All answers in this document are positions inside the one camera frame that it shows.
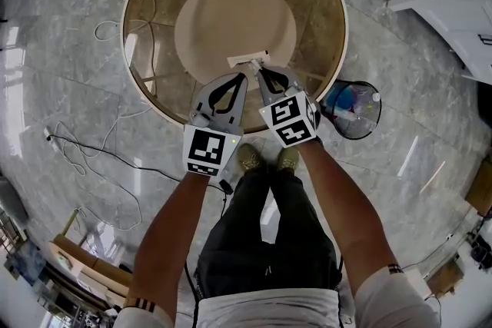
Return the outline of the round glass table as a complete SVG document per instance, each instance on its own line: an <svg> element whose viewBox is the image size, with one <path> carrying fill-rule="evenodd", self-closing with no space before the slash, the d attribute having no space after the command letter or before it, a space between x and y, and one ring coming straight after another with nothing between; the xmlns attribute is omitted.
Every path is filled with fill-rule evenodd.
<svg viewBox="0 0 492 328"><path fill-rule="evenodd" d="M182 126L200 89L232 72L248 78L241 127L260 134L261 93L247 65L228 57L268 51L320 100L336 79L347 48L344 0L126 0L120 42L142 97Z"/></svg>

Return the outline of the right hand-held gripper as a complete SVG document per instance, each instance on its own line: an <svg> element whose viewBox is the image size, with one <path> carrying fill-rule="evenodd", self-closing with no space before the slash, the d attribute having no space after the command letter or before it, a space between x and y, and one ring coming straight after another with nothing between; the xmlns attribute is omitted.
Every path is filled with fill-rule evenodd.
<svg viewBox="0 0 492 328"><path fill-rule="evenodd" d="M281 146L293 147L315 139L315 104L304 91L284 96L291 87L303 90L297 75L289 68L264 66L256 77L265 104L258 112Z"/></svg>

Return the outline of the black wire trash bin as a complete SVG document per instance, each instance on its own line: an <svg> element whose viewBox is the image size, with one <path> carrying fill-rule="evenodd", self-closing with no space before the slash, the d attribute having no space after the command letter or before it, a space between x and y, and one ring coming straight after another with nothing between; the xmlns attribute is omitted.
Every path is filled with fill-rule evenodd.
<svg viewBox="0 0 492 328"><path fill-rule="evenodd" d="M348 81L348 82L351 82L352 85L367 85L375 88L372 84L366 81ZM358 116L359 118L356 121L347 121L343 118L333 117L333 110L335 106L333 106L332 108L326 108L322 103L320 104L320 106L321 106L321 113L334 125L335 130L339 133L340 136L348 140L356 141L366 138L377 127L381 117L382 99L381 99L381 109L377 117L366 118L365 116L362 117Z"/></svg>

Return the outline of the white paper piece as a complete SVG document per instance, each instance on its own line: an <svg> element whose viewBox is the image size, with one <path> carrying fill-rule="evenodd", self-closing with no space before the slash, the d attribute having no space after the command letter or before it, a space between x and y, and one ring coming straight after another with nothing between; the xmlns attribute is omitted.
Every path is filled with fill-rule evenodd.
<svg viewBox="0 0 492 328"><path fill-rule="evenodd" d="M259 69L270 62L270 55L268 51L259 51L247 55L228 57L227 62L231 68L247 65L253 69Z"/></svg>

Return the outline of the person's white shirt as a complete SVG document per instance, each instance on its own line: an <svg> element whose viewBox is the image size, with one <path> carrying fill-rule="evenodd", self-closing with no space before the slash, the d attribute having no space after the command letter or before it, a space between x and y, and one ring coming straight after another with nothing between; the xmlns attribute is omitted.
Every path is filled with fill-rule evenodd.
<svg viewBox="0 0 492 328"><path fill-rule="evenodd" d="M341 328L337 292L290 288L203 299L196 328ZM373 273L354 298L356 328L440 328L399 266Z"/></svg>

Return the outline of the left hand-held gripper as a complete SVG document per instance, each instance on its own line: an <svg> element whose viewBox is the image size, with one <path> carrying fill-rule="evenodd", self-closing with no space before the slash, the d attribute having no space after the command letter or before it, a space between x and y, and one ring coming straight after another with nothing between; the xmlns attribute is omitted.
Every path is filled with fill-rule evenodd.
<svg viewBox="0 0 492 328"><path fill-rule="evenodd" d="M214 79L198 92L184 126L182 159L188 172L217 177L243 137L239 127L248 91L244 73Z"/></svg>

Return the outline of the person's dark trousers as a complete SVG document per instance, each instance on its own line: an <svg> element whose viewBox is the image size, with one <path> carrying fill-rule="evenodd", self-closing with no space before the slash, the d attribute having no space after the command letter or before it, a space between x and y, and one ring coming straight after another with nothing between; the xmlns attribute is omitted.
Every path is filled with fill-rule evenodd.
<svg viewBox="0 0 492 328"><path fill-rule="evenodd" d="M271 244L260 219L269 193L280 212ZM198 258L196 277L204 298L260 290L333 290L341 282L334 245L324 232L304 186L292 171L246 171L223 217Z"/></svg>

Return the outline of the person's left forearm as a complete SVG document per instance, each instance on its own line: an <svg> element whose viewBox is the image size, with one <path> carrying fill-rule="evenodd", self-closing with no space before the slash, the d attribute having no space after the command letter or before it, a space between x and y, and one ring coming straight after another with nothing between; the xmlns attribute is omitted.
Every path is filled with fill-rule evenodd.
<svg viewBox="0 0 492 328"><path fill-rule="evenodd" d="M175 320L178 285L210 178L187 173L151 222L135 258L128 296L151 301Z"/></svg>

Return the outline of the grey padded object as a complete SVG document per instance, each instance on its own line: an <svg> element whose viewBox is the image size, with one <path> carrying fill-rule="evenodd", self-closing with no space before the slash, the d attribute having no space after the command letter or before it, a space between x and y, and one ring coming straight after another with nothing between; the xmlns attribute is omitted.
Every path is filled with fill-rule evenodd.
<svg viewBox="0 0 492 328"><path fill-rule="evenodd" d="M18 224L25 226L28 223L28 214L18 192L3 177L0 177L0 206Z"/></svg>

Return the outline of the person's right shoe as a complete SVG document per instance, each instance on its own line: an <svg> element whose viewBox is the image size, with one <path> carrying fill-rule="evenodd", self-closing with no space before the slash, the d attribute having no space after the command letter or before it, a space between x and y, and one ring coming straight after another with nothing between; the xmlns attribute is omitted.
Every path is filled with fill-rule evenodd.
<svg viewBox="0 0 492 328"><path fill-rule="evenodd" d="M299 152L295 147L283 148L278 154L277 171L295 173L299 163Z"/></svg>

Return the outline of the person's left shoe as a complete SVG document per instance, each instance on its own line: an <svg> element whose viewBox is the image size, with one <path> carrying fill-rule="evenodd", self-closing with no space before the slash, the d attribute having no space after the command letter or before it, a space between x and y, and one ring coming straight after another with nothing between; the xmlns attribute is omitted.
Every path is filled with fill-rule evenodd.
<svg viewBox="0 0 492 328"><path fill-rule="evenodd" d="M243 144L238 148L237 161L244 173L264 166L260 152L252 144Z"/></svg>

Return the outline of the person's right forearm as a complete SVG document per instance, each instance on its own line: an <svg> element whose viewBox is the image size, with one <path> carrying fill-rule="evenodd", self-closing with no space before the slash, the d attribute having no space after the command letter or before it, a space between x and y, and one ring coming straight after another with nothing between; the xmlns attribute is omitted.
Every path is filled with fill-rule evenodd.
<svg viewBox="0 0 492 328"><path fill-rule="evenodd" d="M318 203L339 247L351 291L373 273L396 264L372 203L347 172L314 140L299 144Z"/></svg>

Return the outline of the black equipment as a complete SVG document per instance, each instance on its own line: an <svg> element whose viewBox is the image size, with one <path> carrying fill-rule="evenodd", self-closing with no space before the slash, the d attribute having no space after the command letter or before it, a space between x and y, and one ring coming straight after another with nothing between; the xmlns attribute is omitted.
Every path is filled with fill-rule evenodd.
<svg viewBox="0 0 492 328"><path fill-rule="evenodd" d="M470 255L478 263L479 269L489 270L492 268L492 247L481 235L475 237L471 247Z"/></svg>

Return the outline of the white and red packet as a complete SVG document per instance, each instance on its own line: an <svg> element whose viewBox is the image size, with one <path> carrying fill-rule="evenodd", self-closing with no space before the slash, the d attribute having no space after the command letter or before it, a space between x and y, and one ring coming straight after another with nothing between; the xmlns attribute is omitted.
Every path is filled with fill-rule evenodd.
<svg viewBox="0 0 492 328"><path fill-rule="evenodd" d="M359 117L352 111L347 111L339 107L333 110L333 117L343 118L347 121L356 121Z"/></svg>

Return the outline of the light wooden furniture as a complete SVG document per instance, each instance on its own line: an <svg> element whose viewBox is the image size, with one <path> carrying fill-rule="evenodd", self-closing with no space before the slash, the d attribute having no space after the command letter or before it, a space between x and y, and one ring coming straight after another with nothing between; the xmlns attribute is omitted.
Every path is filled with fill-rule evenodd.
<svg viewBox="0 0 492 328"><path fill-rule="evenodd" d="M94 295L121 306L128 295L131 274L102 260L59 234L48 243L58 264Z"/></svg>

